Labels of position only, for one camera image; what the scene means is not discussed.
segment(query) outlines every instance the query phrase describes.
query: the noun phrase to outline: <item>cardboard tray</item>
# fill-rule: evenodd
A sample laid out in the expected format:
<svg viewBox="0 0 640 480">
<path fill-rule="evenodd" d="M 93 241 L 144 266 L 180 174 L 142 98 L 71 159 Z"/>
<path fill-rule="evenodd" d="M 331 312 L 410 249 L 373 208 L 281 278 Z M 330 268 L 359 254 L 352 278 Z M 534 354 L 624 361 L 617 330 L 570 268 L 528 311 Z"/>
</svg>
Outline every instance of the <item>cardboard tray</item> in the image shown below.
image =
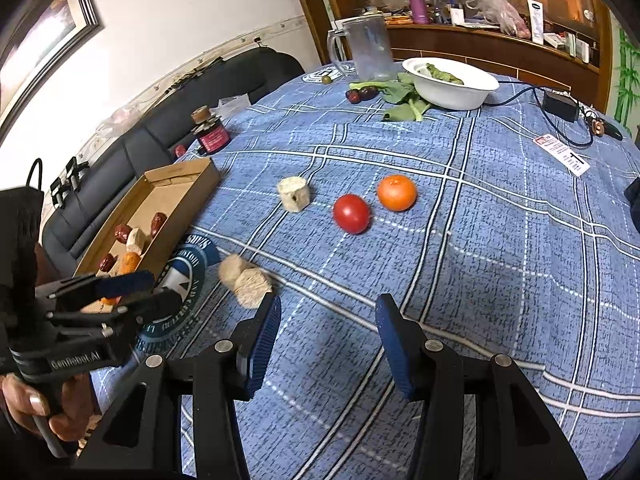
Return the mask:
<svg viewBox="0 0 640 480">
<path fill-rule="evenodd" d="M 126 246 L 116 240 L 116 225 L 139 227 L 149 236 L 151 219 L 160 211 L 167 220 L 156 237 L 147 243 L 136 269 L 150 270 L 157 280 L 193 217 L 202 209 L 219 181 L 220 174 L 209 158 L 147 171 L 129 189 L 98 231 L 75 276 L 96 272 L 107 253 L 117 256 L 116 265 L 119 265 Z"/>
</svg>

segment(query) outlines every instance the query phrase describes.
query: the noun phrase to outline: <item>power cord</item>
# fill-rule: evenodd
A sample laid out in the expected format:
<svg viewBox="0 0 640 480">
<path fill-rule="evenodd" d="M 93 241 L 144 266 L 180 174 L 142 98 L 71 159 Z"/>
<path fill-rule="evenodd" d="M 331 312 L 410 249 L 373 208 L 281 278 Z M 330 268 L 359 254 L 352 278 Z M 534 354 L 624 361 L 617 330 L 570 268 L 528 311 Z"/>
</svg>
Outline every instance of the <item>power cord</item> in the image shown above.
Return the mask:
<svg viewBox="0 0 640 480">
<path fill-rule="evenodd" d="M 498 83 L 500 83 L 500 84 L 514 84 L 514 85 L 527 84 L 527 83 L 525 83 L 523 81 L 513 81 L 513 82 L 512 81 L 498 81 Z M 575 142 L 574 140 L 571 140 L 569 137 L 567 137 L 560 130 L 560 128 L 558 128 L 553 123 L 553 121 L 551 120 L 549 115 L 546 113 L 546 110 L 542 107 L 542 103 L 540 103 L 540 99 L 538 98 L 538 94 L 536 94 L 536 90 L 544 90 L 544 89 L 559 90 L 558 88 L 553 88 L 551 86 L 529 85 L 527 88 L 525 88 L 524 90 L 521 90 L 516 95 L 514 95 L 510 99 L 507 99 L 504 102 L 501 102 L 501 103 L 485 103 L 484 106 L 496 107 L 496 106 L 507 105 L 507 104 L 511 103 L 512 101 L 515 101 L 522 94 L 524 94 L 524 93 L 526 93 L 526 92 L 531 90 L 533 92 L 533 97 L 535 98 L 536 102 L 538 103 L 538 106 L 540 107 L 540 111 L 542 112 L 542 114 L 544 115 L 544 117 L 546 119 L 546 122 L 551 124 L 551 127 L 558 133 L 558 135 L 560 135 L 564 140 L 566 140 L 566 142 L 568 142 L 572 146 L 575 146 L 576 148 L 588 148 L 589 146 L 591 146 L 593 144 L 593 132 L 588 127 L 588 125 L 587 125 L 587 131 L 589 132 L 589 140 L 588 140 L 588 142 Z"/>
</svg>

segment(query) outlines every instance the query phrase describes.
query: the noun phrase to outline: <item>cork stopper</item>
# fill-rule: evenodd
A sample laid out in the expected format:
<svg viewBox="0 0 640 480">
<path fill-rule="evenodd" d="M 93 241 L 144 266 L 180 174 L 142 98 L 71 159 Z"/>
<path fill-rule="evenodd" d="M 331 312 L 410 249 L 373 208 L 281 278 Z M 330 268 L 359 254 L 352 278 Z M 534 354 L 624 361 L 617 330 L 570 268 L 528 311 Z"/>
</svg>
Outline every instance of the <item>cork stopper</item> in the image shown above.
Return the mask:
<svg viewBox="0 0 640 480">
<path fill-rule="evenodd" d="M 201 124 L 204 121 L 208 120 L 210 117 L 211 112 L 209 112 L 208 106 L 202 106 L 191 113 L 191 119 L 193 119 L 196 124 Z"/>
</svg>

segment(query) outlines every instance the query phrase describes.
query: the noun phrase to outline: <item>mug handle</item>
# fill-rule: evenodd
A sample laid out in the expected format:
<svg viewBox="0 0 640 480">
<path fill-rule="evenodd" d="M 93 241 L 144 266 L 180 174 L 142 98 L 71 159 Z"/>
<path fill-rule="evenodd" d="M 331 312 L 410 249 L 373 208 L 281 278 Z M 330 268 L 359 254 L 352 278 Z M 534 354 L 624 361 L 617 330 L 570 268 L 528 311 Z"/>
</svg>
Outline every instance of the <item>mug handle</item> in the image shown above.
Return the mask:
<svg viewBox="0 0 640 480">
<path fill-rule="evenodd" d="M 346 36 L 344 30 L 330 30 L 326 35 L 326 49 L 329 51 L 329 59 L 334 64 L 338 72 L 343 76 L 348 77 L 356 72 L 355 68 L 349 68 L 348 65 L 342 64 L 342 62 L 335 55 L 335 43 L 338 38 L 344 38 Z"/>
</svg>

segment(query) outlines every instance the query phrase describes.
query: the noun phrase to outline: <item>screw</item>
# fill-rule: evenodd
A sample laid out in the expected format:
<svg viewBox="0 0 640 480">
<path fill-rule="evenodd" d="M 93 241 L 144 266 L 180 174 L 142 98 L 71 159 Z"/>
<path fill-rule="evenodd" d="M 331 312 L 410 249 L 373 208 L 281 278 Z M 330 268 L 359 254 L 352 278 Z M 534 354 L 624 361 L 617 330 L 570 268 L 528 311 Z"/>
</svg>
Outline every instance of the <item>screw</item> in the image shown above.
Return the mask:
<svg viewBox="0 0 640 480">
<path fill-rule="evenodd" d="M 429 352 L 439 352 L 440 350 L 442 350 L 444 348 L 444 345 L 440 341 L 438 341 L 437 339 L 428 339 L 424 343 L 424 347 Z"/>
<path fill-rule="evenodd" d="M 511 366 L 511 363 L 513 363 L 513 361 L 511 360 L 511 358 L 508 355 L 505 354 L 498 354 L 495 357 L 495 363 L 498 366 L 503 366 L 503 367 L 507 367 L 507 366 Z"/>
<path fill-rule="evenodd" d="M 224 352 L 229 352 L 233 347 L 234 344 L 229 341 L 229 339 L 221 339 L 213 348 L 215 348 L 217 352 L 223 354 Z"/>
<path fill-rule="evenodd" d="M 150 355 L 146 358 L 145 365 L 149 368 L 155 368 L 162 364 L 162 356 L 158 354 Z"/>
</svg>

